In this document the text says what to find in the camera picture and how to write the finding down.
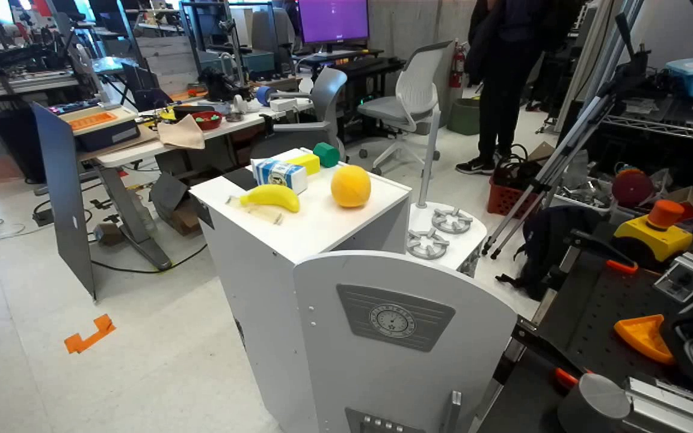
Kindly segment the purple computer monitor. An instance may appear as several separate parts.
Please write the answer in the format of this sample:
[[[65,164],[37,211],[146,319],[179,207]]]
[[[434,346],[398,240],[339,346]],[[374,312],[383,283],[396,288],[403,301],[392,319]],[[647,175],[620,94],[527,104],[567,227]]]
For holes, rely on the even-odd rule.
[[[368,0],[298,0],[302,35],[308,45],[367,41]]]

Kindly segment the dark grey standing panel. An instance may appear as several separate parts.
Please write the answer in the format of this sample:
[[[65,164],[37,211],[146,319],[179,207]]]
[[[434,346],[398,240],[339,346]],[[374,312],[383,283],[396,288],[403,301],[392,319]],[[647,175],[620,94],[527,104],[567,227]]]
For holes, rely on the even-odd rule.
[[[32,112],[42,144],[59,254],[83,281],[88,294],[97,295],[76,135],[70,124],[46,106],[35,104]]]

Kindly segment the red crate on floor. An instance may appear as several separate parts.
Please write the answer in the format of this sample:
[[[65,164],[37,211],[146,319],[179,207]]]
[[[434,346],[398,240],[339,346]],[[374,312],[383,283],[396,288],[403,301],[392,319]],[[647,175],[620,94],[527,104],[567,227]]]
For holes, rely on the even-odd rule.
[[[509,215],[540,174],[538,162],[504,162],[490,177],[490,215]]]

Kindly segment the orange triangular plastic piece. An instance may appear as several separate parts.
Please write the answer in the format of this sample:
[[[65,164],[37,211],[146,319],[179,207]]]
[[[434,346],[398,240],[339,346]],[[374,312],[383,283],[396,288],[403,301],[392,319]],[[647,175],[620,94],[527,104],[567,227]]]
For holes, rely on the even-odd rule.
[[[638,314],[638,317],[622,317],[615,323],[615,331],[641,355],[671,366],[675,354],[662,336],[664,314]]]

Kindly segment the white toy kitchen cabinet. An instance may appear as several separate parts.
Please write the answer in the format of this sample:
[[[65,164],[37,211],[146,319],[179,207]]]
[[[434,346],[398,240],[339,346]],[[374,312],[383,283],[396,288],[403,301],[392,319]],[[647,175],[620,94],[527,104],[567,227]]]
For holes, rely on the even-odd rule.
[[[367,207],[320,174],[296,215],[244,207],[229,175],[191,191],[231,323],[279,433],[470,433],[519,312],[466,271],[407,253],[410,187]]]

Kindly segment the white grey office chair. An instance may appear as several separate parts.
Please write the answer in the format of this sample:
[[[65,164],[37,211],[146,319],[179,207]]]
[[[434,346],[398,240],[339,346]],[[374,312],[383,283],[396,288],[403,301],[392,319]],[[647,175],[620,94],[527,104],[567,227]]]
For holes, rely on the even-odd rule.
[[[392,142],[374,158],[374,174],[381,174],[401,154],[423,169],[428,118],[434,106],[440,108],[439,70],[451,58],[451,50],[451,41],[416,49],[401,70],[396,92],[358,106],[365,118],[381,123],[392,135]]]

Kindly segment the beige cloth on desk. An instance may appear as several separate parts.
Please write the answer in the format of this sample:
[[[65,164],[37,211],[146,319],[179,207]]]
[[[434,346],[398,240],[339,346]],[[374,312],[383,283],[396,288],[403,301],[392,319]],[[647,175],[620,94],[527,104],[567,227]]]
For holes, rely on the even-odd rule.
[[[165,144],[179,146],[179,148],[203,148],[206,135],[203,127],[194,116],[186,116],[176,123],[160,123],[156,135]]]

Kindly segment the green toy cube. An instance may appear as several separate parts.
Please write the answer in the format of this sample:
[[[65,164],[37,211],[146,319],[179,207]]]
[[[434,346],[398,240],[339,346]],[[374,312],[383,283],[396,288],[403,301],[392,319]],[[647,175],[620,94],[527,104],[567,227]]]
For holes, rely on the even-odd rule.
[[[314,154],[320,158],[320,165],[324,165],[324,169],[333,169],[333,165],[339,164],[339,148],[333,146],[333,144],[327,144],[327,142],[318,142],[318,144],[314,146]]]

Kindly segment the aluminium tripod legs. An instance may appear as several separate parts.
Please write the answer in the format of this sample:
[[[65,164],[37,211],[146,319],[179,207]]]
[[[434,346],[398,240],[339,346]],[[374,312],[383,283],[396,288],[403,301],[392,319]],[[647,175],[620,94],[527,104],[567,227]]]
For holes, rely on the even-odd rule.
[[[630,35],[634,23],[638,21],[638,14],[644,9],[644,3],[645,0],[626,0],[624,9],[615,17],[617,32],[622,35],[622,44],[615,49],[615,53],[628,50],[628,61],[624,64],[617,64],[615,58],[606,58],[610,80],[598,89],[589,104],[579,112],[579,120],[556,144],[556,151],[547,158],[543,170],[534,175],[534,181],[525,187],[525,192],[510,207],[505,219],[487,236],[482,253],[490,254],[491,260],[496,260],[504,253],[509,240],[519,233],[520,223],[543,201],[555,197],[555,187],[559,185],[563,170],[585,148],[587,139],[603,124],[606,112],[617,106],[617,100],[626,92],[630,92],[645,77],[647,50],[645,49],[635,50],[634,35]]]

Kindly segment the orange toy fruit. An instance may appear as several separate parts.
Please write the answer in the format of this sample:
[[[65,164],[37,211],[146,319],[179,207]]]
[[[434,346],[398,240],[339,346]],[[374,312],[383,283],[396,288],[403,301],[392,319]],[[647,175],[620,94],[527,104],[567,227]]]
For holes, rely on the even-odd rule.
[[[362,210],[371,199],[371,175],[362,165],[344,164],[334,170],[330,191],[342,210]]]

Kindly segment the dark red ball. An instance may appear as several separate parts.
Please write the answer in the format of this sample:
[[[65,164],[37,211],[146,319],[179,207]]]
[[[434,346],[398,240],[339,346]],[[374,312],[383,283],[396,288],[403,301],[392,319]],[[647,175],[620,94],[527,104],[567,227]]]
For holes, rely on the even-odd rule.
[[[622,207],[638,207],[656,192],[652,177],[634,165],[622,169],[615,175],[611,194]]]

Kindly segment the person in dark clothes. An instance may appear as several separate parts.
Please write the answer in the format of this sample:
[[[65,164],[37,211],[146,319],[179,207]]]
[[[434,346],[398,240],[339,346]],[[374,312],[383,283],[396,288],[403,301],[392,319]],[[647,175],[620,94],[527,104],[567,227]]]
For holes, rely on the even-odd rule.
[[[491,174],[515,139],[522,89],[545,50],[556,50],[579,5],[574,0],[478,0],[466,73],[482,87],[480,154],[458,170]]]

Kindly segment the yellow emergency stop button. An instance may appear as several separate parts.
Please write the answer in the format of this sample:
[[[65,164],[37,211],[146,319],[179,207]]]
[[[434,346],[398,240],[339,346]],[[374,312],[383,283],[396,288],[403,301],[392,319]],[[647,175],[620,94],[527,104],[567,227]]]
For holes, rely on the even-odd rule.
[[[687,207],[681,201],[657,199],[647,215],[620,223],[615,236],[620,240],[638,240],[657,261],[668,261],[693,243],[693,233],[679,227],[685,215]]]

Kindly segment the yellow toy banana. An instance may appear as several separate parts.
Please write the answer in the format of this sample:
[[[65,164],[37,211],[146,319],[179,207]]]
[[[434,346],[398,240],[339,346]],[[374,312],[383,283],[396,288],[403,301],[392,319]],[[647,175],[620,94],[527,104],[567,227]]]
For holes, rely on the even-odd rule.
[[[302,210],[298,194],[288,185],[257,185],[242,197],[244,207],[279,207],[291,215]]]

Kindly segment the orange black box on desk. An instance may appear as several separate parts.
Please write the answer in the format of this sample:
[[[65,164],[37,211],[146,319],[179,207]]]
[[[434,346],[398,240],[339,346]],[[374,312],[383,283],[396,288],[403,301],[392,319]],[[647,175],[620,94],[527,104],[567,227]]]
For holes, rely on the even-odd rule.
[[[130,108],[85,108],[60,116],[83,151],[99,151],[140,135]]]

